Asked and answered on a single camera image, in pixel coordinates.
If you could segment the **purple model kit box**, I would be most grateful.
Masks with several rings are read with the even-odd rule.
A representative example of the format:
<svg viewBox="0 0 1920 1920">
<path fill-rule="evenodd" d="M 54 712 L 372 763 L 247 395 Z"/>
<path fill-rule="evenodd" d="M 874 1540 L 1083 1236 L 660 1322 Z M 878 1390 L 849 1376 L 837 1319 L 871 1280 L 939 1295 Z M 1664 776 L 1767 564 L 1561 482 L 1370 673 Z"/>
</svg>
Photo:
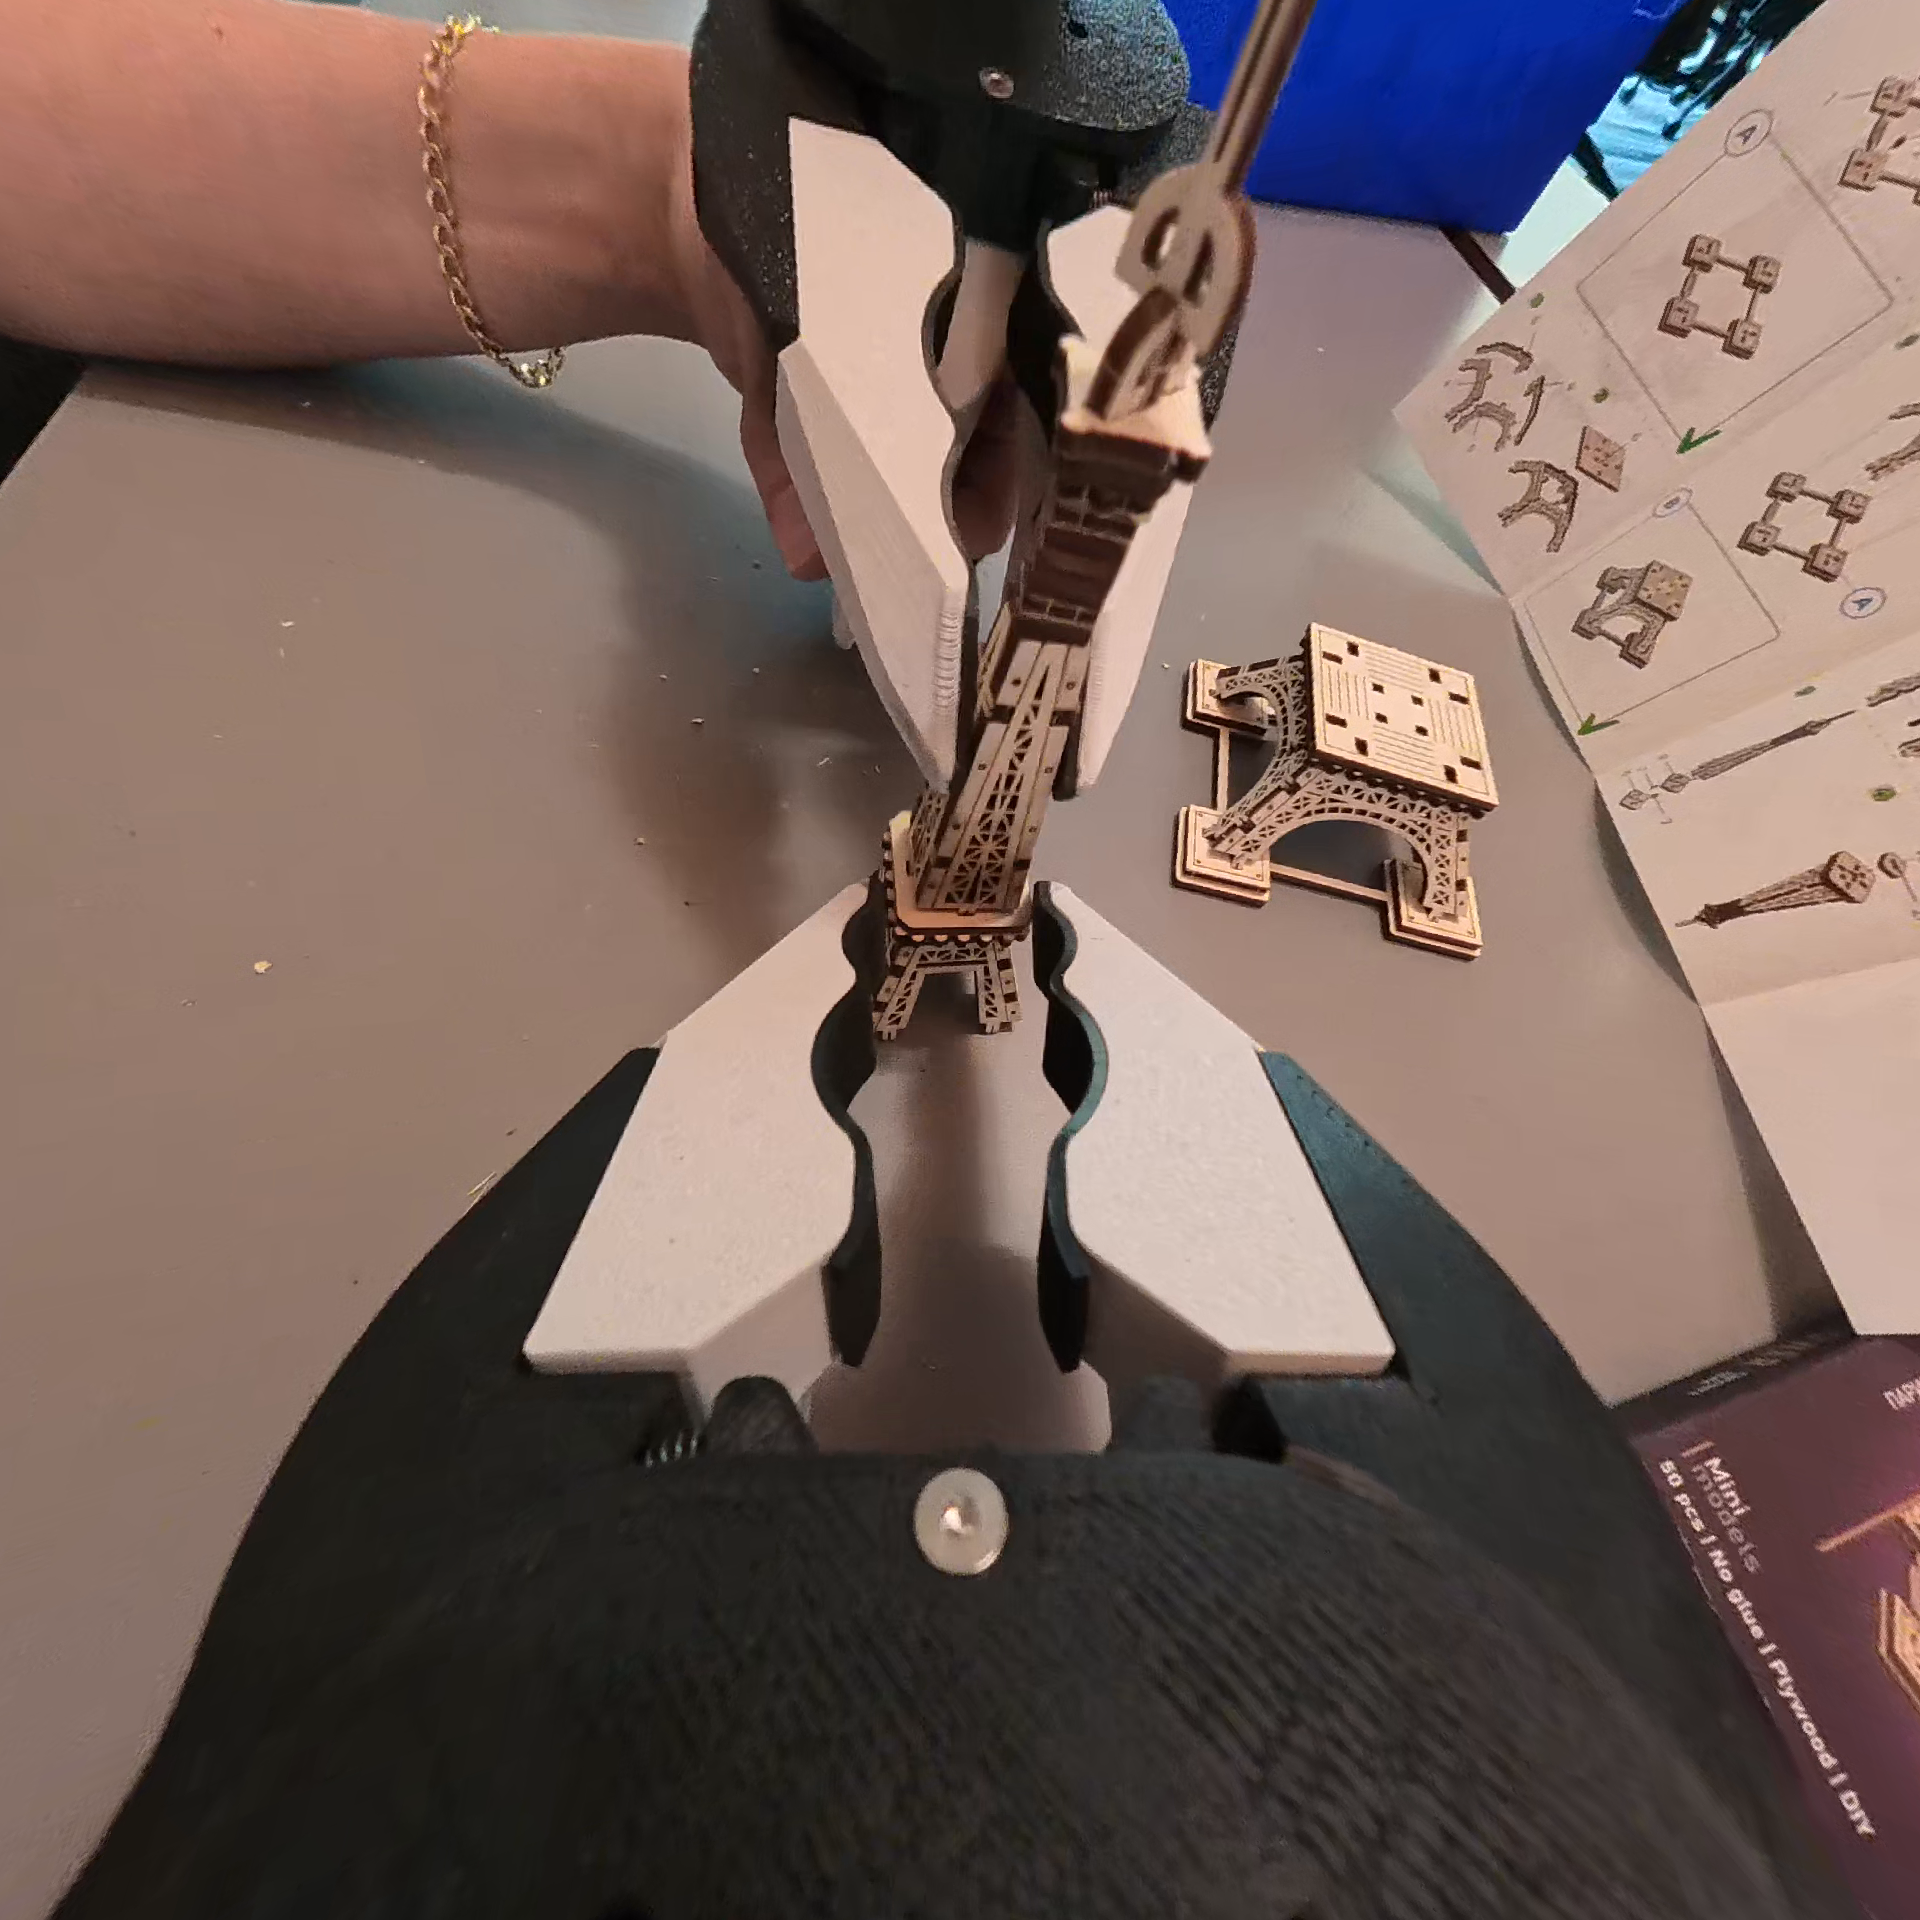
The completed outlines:
<svg viewBox="0 0 1920 1920">
<path fill-rule="evenodd" d="M 1866 1914 L 1918 1914 L 1918 1343 L 1822 1326 L 1621 1406 Z"/>
</svg>

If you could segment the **wooden tower base section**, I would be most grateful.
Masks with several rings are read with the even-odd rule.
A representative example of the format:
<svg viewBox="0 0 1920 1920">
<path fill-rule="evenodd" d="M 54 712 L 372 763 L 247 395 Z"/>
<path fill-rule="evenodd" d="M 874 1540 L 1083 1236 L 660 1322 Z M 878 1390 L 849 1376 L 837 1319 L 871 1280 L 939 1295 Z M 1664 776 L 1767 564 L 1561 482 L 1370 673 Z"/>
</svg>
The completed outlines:
<svg viewBox="0 0 1920 1920">
<path fill-rule="evenodd" d="M 1311 623 L 1287 655 L 1191 660 L 1184 727 L 1212 738 L 1212 801 L 1178 811 L 1173 886 L 1262 906 L 1292 884 L 1375 906 L 1402 946 L 1482 950 L 1468 840 L 1497 780 L 1468 673 Z M 1275 861 L 1313 827 L 1364 827 L 1394 851 L 1368 878 Z"/>
</svg>

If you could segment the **blue plastic bin with tag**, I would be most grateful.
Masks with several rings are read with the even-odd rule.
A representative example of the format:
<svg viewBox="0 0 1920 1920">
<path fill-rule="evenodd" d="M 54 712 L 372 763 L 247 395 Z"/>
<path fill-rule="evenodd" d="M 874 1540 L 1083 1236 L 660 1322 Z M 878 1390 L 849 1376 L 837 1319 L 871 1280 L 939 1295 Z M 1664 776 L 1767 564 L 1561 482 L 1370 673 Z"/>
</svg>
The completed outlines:
<svg viewBox="0 0 1920 1920">
<path fill-rule="evenodd" d="M 1319 2 L 1245 192 L 1509 232 L 1676 2 Z"/>
</svg>

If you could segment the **person's left forearm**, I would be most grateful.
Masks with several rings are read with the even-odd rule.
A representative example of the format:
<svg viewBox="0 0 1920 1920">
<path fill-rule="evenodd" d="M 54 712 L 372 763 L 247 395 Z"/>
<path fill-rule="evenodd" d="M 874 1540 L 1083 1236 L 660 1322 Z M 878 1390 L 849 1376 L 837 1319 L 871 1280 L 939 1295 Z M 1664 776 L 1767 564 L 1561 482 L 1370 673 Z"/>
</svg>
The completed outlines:
<svg viewBox="0 0 1920 1920">
<path fill-rule="evenodd" d="M 480 352 L 419 95 L 505 43 L 327 5 L 5 5 L 5 339 L 179 366 Z"/>
</svg>

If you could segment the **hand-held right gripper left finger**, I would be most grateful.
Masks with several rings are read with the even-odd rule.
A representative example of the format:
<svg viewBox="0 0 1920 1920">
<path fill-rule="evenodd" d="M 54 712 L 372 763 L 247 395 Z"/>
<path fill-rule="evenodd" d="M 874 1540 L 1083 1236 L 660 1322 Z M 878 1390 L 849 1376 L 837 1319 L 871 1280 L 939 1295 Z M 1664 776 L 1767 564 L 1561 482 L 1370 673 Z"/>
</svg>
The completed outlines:
<svg viewBox="0 0 1920 1920">
<path fill-rule="evenodd" d="M 524 1338 L 542 1373 L 819 1379 L 881 1311 L 881 909 L 850 884 L 681 1020 Z"/>
</svg>

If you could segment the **person's left hand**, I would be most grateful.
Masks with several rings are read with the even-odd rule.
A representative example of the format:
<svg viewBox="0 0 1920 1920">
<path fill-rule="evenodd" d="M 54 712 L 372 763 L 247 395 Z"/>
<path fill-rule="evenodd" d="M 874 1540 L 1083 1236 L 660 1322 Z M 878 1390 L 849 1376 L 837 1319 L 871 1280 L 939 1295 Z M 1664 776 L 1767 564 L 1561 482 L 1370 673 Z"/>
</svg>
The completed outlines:
<svg viewBox="0 0 1920 1920">
<path fill-rule="evenodd" d="M 610 129 L 597 135 L 606 264 L 574 339 L 623 334 L 698 346 L 738 397 L 738 439 L 789 574 L 826 574 L 776 439 L 776 352 L 693 205 L 689 54 L 681 46 L 612 40 Z"/>
</svg>

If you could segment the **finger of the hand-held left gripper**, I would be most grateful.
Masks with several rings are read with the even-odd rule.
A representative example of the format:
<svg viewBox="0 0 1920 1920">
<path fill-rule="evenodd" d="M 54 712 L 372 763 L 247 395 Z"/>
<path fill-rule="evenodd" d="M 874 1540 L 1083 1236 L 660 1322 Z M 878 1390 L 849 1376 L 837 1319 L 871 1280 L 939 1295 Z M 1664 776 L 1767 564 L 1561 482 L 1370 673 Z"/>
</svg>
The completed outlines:
<svg viewBox="0 0 1920 1920">
<path fill-rule="evenodd" d="M 796 339 L 776 433 L 837 604 L 923 780 L 952 780 L 972 564 L 929 319 L 963 264 L 946 202 L 865 132 L 786 125 Z"/>
<path fill-rule="evenodd" d="M 1117 278 L 1117 251 L 1128 223 L 1130 212 L 1124 206 L 1093 209 L 1052 228 L 1035 257 L 1054 300 L 1093 352 L 1108 345 L 1135 301 Z M 1073 799 L 1101 776 L 1154 636 L 1191 493 L 1192 482 L 1175 477 L 1127 547 L 1117 581 L 1093 624 L 1083 706 L 1051 799 Z"/>
</svg>

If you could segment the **folded assembly instruction sheet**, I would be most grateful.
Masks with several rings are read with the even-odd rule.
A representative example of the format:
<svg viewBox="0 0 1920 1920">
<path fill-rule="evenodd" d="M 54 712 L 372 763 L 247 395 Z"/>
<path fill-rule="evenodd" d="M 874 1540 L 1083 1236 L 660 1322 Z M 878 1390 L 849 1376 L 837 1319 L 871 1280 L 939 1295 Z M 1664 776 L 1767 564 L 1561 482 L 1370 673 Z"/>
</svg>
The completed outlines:
<svg viewBox="0 0 1920 1920">
<path fill-rule="evenodd" d="M 1918 1331 L 1918 5 L 1817 7 L 1396 417 L 1856 1333 Z"/>
</svg>

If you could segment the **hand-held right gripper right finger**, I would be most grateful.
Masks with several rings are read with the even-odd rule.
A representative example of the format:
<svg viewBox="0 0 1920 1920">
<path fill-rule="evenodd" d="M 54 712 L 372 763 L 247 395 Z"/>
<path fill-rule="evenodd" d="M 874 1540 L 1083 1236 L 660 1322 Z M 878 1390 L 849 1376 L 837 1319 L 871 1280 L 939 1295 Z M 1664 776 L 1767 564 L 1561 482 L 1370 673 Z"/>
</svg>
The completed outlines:
<svg viewBox="0 0 1920 1920">
<path fill-rule="evenodd" d="M 1383 1314 L 1260 1044 L 1072 888 L 1035 888 L 1039 1314 L 1101 1379 L 1381 1376 Z"/>
</svg>

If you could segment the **wooden tower spire section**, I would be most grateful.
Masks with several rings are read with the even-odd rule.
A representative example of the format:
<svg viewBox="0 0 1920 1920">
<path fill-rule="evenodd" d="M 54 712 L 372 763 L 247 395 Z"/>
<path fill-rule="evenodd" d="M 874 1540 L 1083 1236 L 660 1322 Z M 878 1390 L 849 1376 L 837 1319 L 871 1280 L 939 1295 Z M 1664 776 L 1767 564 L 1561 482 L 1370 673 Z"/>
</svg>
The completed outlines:
<svg viewBox="0 0 1920 1920">
<path fill-rule="evenodd" d="M 1097 613 L 1143 517 L 1175 477 L 1196 487 L 1212 454 L 1206 358 L 1235 329 L 1257 257 L 1245 175 L 1311 11 L 1257 7 L 1205 150 L 1141 189 L 1117 251 L 1135 301 L 1108 345 L 1093 352 L 1061 326 L 1043 467 L 976 665 L 966 757 L 909 827 L 895 821 L 889 894 L 909 909 L 1013 916 L 1026 901 Z"/>
</svg>

